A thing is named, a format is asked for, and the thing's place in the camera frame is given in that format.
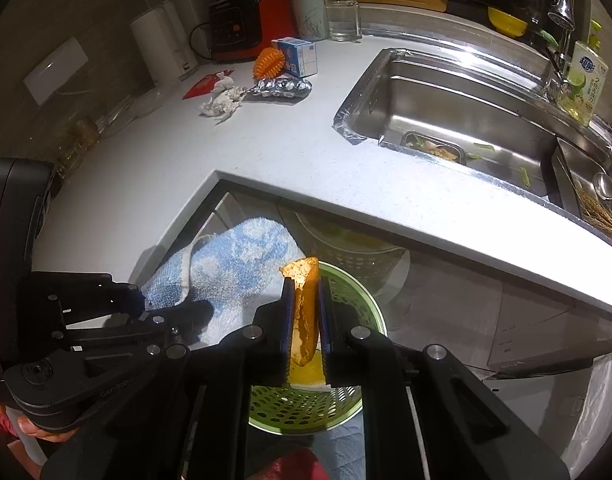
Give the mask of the person's left hand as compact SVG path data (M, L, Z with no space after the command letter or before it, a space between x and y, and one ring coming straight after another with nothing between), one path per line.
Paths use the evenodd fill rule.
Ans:
M58 432L57 434L55 434L54 432L49 432L38 428L25 415L18 416L16 421L18 422L18 428L20 428L21 432L23 434L26 434L26 436L53 443L61 443L70 440L71 437L73 437L74 434L76 434L76 432L78 431L78 429L75 428L70 431Z

